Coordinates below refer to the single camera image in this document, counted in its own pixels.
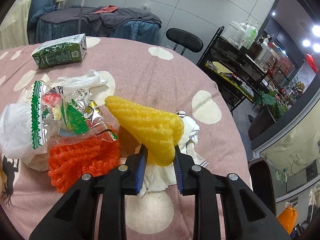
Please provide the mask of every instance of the wall outlet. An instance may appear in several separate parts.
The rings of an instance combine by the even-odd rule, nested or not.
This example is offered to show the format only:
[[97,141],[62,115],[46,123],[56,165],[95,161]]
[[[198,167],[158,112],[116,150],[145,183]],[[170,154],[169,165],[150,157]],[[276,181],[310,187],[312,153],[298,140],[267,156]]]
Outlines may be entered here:
[[141,9],[147,10],[147,11],[151,12],[151,7],[148,6],[148,5],[146,5],[146,4],[142,5],[142,6],[141,6]]

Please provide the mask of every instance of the ceiling light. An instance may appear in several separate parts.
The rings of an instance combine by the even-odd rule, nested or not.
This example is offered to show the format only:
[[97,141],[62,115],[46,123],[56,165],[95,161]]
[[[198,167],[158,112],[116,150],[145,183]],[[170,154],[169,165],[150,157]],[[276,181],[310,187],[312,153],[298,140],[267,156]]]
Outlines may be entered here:
[[303,44],[303,46],[305,46],[305,47],[309,47],[311,43],[310,43],[309,40],[304,40],[304,41],[302,42],[302,44]]
[[314,44],[313,49],[315,52],[320,52],[320,44],[318,44],[318,43]]
[[320,26],[319,25],[315,25],[313,28],[312,28],[312,32],[315,36],[318,36],[320,37]]

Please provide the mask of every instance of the black shoe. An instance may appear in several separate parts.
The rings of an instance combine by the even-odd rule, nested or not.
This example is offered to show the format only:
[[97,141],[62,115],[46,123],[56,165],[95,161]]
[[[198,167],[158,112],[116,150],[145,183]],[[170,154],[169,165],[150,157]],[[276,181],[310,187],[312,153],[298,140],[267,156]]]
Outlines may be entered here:
[[248,119],[249,119],[249,122],[252,123],[253,122],[253,119],[254,117],[252,115],[248,115]]

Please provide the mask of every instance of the pink tablecloth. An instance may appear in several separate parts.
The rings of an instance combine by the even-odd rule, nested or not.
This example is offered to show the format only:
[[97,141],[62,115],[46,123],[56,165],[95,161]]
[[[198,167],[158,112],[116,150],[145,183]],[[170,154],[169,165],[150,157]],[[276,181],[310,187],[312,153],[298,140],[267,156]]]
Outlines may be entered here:
[[[240,135],[217,85],[206,74],[170,49],[150,49],[147,44],[113,38],[89,38],[88,44],[96,45],[88,49],[82,63],[42,71],[31,57],[36,45],[0,51],[0,111],[15,103],[22,89],[44,74],[54,81],[60,76],[84,75],[89,69],[104,71],[114,82],[105,87],[105,93],[95,92],[100,103],[104,96],[114,94],[173,113],[184,110],[200,126],[196,152],[209,162],[207,168],[224,176],[235,172],[249,183]],[[119,129],[108,110],[104,106],[101,110],[106,120]],[[122,129],[119,137],[122,156],[133,154],[138,142]],[[17,160],[9,161],[17,166]],[[13,206],[5,204],[6,200],[0,203],[15,228],[28,239],[61,194],[55,192],[46,172],[28,168],[21,161],[17,170],[11,196]],[[179,195],[176,186],[146,193],[142,198],[126,198],[128,239],[191,239],[193,220],[194,198]]]

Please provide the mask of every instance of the potted plant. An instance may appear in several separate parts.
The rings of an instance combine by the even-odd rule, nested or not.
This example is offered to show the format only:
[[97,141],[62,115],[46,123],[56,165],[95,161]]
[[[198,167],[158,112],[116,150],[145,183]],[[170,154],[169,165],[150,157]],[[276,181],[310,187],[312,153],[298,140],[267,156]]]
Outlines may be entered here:
[[251,141],[266,131],[288,111],[288,107],[281,104],[281,99],[276,90],[272,90],[267,94],[263,91],[259,91],[259,93],[260,96],[254,103],[261,105],[261,112],[253,119],[249,127],[248,135]]

